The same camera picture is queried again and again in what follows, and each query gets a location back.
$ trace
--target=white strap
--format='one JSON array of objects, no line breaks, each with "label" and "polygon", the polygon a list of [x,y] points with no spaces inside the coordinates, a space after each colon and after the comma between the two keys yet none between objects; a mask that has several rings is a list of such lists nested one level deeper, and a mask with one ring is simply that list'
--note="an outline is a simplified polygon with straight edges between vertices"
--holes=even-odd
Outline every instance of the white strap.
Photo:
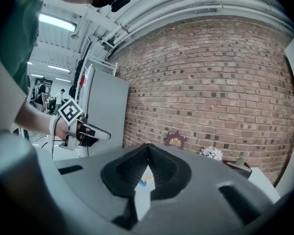
[{"label": "white strap", "polygon": [[50,123],[49,123],[49,132],[50,132],[50,135],[54,135],[54,125],[55,125],[55,122],[57,121],[57,116],[52,116],[51,119],[50,119]]}]

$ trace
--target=brick wall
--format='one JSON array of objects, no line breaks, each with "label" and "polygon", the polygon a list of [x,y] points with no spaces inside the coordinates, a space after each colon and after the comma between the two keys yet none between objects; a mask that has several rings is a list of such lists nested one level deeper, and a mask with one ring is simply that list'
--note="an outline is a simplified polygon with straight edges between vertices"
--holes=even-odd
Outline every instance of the brick wall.
[{"label": "brick wall", "polygon": [[294,142],[294,86],[284,33],[259,21],[205,17],[155,30],[110,59],[130,82],[124,145],[215,146],[275,182]]}]

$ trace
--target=white flowers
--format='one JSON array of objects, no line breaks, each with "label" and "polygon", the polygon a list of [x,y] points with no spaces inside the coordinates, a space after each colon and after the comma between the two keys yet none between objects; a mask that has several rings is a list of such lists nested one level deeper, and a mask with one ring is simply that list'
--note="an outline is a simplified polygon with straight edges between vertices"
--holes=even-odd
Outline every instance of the white flowers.
[{"label": "white flowers", "polygon": [[223,156],[222,151],[216,148],[213,148],[212,146],[202,148],[199,154],[204,155],[205,157],[208,157],[208,158],[218,160],[218,161],[222,161],[222,156]]}]

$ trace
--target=green shirt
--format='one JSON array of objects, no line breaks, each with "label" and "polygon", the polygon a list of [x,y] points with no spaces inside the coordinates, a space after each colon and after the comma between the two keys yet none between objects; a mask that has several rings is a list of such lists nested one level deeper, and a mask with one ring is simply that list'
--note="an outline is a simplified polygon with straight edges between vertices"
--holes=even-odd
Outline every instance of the green shirt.
[{"label": "green shirt", "polygon": [[0,60],[27,95],[27,61],[36,41],[42,0],[16,0],[0,31]]}]

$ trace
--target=white card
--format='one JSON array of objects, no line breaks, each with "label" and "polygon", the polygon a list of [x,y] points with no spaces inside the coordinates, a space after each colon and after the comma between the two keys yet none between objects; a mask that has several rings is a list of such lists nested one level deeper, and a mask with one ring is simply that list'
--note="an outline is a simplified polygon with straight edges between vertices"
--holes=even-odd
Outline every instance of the white card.
[{"label": "white card", "polygon": [[152,171],[148,165],[142,178],[135,187],[136,192],[134,197],[134,203],[138,221],[141,221],[150,209],[150,193],[155,189],[155,180]]}]

